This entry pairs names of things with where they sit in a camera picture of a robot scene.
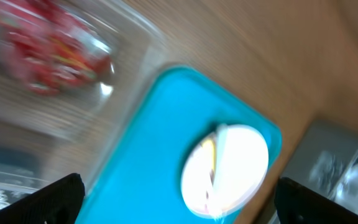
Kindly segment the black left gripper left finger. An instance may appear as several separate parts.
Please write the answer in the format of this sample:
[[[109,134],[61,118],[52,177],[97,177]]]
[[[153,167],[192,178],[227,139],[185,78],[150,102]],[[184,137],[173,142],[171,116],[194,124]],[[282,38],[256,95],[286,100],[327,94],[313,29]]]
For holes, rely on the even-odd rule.
[[[0,224],[74,224],[84,198],[81,176],[72,173],[0,210]]]

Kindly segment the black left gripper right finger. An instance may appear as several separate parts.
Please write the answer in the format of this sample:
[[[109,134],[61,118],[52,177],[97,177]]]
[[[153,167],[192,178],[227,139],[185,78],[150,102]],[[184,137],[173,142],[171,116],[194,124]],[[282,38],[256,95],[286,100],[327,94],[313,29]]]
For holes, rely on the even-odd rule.
[[[282,224],[358,224],[358,215],[283,177],[275,188],[274,205]]]

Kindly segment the pink round plate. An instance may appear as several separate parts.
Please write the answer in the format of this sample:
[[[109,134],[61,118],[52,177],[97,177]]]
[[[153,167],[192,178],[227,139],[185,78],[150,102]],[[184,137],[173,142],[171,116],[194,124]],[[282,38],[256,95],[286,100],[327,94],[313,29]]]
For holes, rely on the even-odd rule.
[[[201,142],[216,143],[216,171],[210,173]],[[262,134],[244,124],[222,124],[188,156],[181,174],[181,194],[195,215],[218,219],[241,209],[259,190],[268,170],[269,150]]]

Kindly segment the yellow plastic spoon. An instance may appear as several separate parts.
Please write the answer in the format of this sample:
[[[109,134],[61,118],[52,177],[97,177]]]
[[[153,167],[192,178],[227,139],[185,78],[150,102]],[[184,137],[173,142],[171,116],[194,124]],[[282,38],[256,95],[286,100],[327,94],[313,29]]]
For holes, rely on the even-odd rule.
[[[216,171],[216,143],[214,138],[208,137],[201,142],[205,160],[210,173],[214,175]]]

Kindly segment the large red snack wrapper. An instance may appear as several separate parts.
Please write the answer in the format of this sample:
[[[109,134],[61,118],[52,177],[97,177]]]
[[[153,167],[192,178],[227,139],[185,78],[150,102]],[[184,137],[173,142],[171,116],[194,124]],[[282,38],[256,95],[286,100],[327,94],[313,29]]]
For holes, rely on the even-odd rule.
[[[111,69],[111,48],[56,1],[0,0],[0,62],[30,91],[54,95]]]

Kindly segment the black food waste tray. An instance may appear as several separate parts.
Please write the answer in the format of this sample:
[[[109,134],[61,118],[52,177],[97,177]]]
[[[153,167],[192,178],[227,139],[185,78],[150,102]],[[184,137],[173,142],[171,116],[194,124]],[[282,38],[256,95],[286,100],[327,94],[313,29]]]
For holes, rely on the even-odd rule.
[[[40,161],[32,154],[0,147],[0,190],[5,191],[8,202],[20,199],[45,187]]]

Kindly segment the grey plastic dishwasher rack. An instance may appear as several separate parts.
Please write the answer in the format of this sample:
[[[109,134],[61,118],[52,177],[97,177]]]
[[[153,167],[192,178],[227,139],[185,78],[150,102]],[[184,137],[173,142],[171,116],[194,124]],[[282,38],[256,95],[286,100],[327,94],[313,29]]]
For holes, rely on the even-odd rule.
[[[280,178],[288,177],[358,215],[358,134],[313,121]],[[281,223],[272,198],[257,223]]]

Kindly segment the clear plastic waste bin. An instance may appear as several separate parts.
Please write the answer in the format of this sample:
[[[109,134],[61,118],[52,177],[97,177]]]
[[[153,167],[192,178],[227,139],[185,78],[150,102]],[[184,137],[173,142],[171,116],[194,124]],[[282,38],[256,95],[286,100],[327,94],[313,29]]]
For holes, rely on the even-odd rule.
[[[123,1],[0,1],[0,189],[91,187],[164,55]]]

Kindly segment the teal plastic serving tray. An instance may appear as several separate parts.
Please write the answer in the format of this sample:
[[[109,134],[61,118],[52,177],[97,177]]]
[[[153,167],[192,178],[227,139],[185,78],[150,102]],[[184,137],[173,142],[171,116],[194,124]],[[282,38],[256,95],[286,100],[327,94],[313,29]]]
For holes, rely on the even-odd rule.
[[[191,150],[219,124],[258,130],[273,164],[282,147],[278,126],[189,67],[156,79],[85,200],[77,222],[204,223],[185,205],[180,179]]]

